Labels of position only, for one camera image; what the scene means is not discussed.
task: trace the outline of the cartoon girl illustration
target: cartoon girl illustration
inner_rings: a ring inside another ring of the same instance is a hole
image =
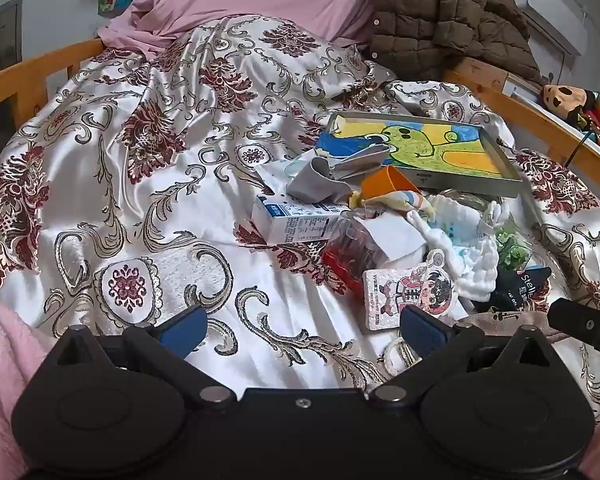
[[[422,284],[420,308],[433,316],[442,314],[451,305],[452,294],[453,288],[448,277],[439,270],[433,270]]]
[[[378,287],[380,293],[386,297],[384,305],[380,307],[380,314],[393,316],[399,314],[408,304],[418,304],[425,270],[425,266],[419,266],[409,276],[401,278],[400,281],[392,282],[389,280]]]

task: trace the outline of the orange cup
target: orange cup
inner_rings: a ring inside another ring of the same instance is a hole
[[[386,195],[392,191],[415,191],[420,190],[393,166],[383,166],[380,170],[366,177],[362,181],[362,192],[360,198],[369,200],[376,196]]]

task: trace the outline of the air conditioner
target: air conditioner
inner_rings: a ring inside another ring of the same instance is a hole
[[[571,56],[587,51],[587,29],[562,0],[515,0],[520,10],[544,35]]]

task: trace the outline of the clutter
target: clutter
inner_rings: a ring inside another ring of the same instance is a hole
[[[416,186],[516,197],[522,180],[481,126],[428,118],[336,112],[315,147],[347,157],[374,144],[390,146],[394,166]]]
[[[498,275],[498,248],[493,234],[508,218],[508,209],[491,202],[482,215],[450,198],[429,197],[435,221],[425,222],[415,211],[407,220],[422,234],[430,249],[442,249],[446,268],[459,296],[488,301]]]
[[[348,197],[351,188],[345,182],[331,178],[329,161],[316,156],[286,185],[286,193],[300,202],[314,204],[337,202]]]
[[[340,213],[349,208],[341,204],[305,204],[290,196],[257,195],[251,221],[268,245],[311,242],[331,237]]]
[[[570,126],[595,134],[600,146],[600,97],[597,92],[565,85],[545,85],[542,102]]]
[[[501,312],[528,310],[525,306],[531,302],[531,297],[544,287],[549,276],[551,276],[549,267],[501,270],[489,301],[486,303],[474,301],[474,307],[479,312],[485,312],[490,308]]]
[[[370,200],[394,191],[420,192],[408,178],[393,166],[383,166],[380,170],[370,174],[362,181],[360,189],[362,200]]]
[[[401,311],[408,305],[432,316],[444,314],[457,299],[444,264],[444,253],[438,249],[411,269],[367,270],[363,275],[366,326],[371,330],[396,328]]]
[[[457,189],[445,189],[444,191],[438,193],[438,195],[446,196],[447,198],[455,200],[461,205],[478,210],[481,213],[487,211],[487,208],[491,202],[499,202],[499,197],[496,196],[489,197],[484,195],[476,195],[475,193],[463,193]]]
[[[333,178],[341,180],[377,170],[382,167],[389,152],[391,152],[391,147],[388,144],[373,144],[344,160],[330,160],[331,175]]]
[[[431,204],[421,195],[400,171],[393,166],[382,169],[366,177],[361,184],[362,191],[354,192],[349,206],[359,207],[383,204],[394,211],[422,211],[429,218],[435,218],[436,212]]]
[[[256,166],[254,169],[275,194],[286,194],[286,186],[302,171],[313,158],[318,156],[315,150],[301,153],[293,160],[275,160]]]
[[[424,253],[424,238],[398,213],[359,208],[342,213],[322,260],[362,299],[366,270],[413,267]]]
[[[533,244],[525,240],[510,218],[496,230],[498,247],[498,270],[524,269],[533,255]]]

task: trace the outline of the blue gripper pad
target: blue gripper pad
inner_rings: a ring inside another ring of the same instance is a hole
[[[400,313],[400,336],[423,359],[453,335],[451,327],[416,306],[406,306]]]
[[[155,327],[154,337],[181,359],[184,359],[206,337],[206,311],[190,307]]]

